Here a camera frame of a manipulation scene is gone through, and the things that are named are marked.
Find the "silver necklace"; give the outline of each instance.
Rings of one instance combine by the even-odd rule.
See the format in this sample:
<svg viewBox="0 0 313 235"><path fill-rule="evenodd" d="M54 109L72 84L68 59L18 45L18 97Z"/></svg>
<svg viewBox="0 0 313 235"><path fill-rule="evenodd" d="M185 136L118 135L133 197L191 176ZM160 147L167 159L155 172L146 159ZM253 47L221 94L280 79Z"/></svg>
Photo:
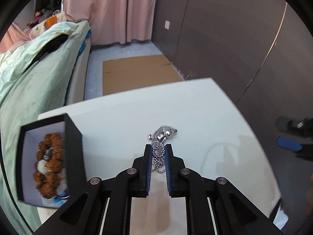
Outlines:
<svg viewBox="0 0 313 235"><path fill-rule="evenodd" d="M159 170L159 168L164 166L164 141L175 133L177 133L177 129L173 126L162 125L153 133L153 135L148 135L148 139L152 141L152 171L157 170L159 173L163 173L165 171L165 168L163 170Z"/></svg>

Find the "open black box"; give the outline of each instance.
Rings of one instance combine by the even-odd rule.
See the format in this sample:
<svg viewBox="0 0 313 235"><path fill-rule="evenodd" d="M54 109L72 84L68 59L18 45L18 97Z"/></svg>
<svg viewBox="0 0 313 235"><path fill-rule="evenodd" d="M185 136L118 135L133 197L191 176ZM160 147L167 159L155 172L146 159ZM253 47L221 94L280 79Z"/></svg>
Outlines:
<svg viewBox="0 0 313 235"><path fill-rule="evenodd" d="M18 200L33 206L49 207L42 201L32 175L37 161L38 143L52 132L59 132L64 140L63 166L66 170L66 195L73 195L86 183L82 134L68 114L61 114L21 127L16 155L16 188Z"/></svg>

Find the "light green duvet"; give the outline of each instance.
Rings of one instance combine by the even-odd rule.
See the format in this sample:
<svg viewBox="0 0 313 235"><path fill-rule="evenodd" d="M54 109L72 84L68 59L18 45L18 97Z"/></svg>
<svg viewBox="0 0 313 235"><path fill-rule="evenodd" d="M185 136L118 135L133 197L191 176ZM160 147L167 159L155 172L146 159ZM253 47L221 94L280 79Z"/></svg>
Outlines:
<svg viewBox="0 0 313 235"><path fill-rule="evenodd" d="M0 55L0 127L4 167L18 208L33 231L41 225L37 208L18 202L15 186L20 127L37 120L43 112L63 106L78 51L89 30L87 21L58 23L14 52ZM69 35L68 40L24 72L40 48L62 33ZM20 235L31 234L9 197L1 171L0 194L1 208L16 231Z"/></svg>

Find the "white bed frame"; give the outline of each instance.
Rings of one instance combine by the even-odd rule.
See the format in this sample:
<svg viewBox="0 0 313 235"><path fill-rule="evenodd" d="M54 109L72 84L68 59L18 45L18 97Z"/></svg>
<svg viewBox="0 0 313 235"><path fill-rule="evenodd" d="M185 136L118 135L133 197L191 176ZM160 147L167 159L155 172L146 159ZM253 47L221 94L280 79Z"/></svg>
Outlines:
<svg viewBox="0 0 313 235"><path fill-rule="evenodd" d="M90 48L91 43L89 38L85 50L76 61L72 75L71 85L68 91L66 105L77 103L84 100L86 71Z"/></svg>

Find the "brown cardboard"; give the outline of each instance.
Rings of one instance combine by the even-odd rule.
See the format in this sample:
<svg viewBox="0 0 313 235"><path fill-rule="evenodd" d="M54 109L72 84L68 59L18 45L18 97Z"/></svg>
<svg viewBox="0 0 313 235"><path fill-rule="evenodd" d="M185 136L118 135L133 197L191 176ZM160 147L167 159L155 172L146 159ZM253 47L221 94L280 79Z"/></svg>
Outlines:
<svg viewBox="0 0 313 235"><path fill-rule="evenodd" d="M103 95L183 81L164 55L103 62Z"/></svg>

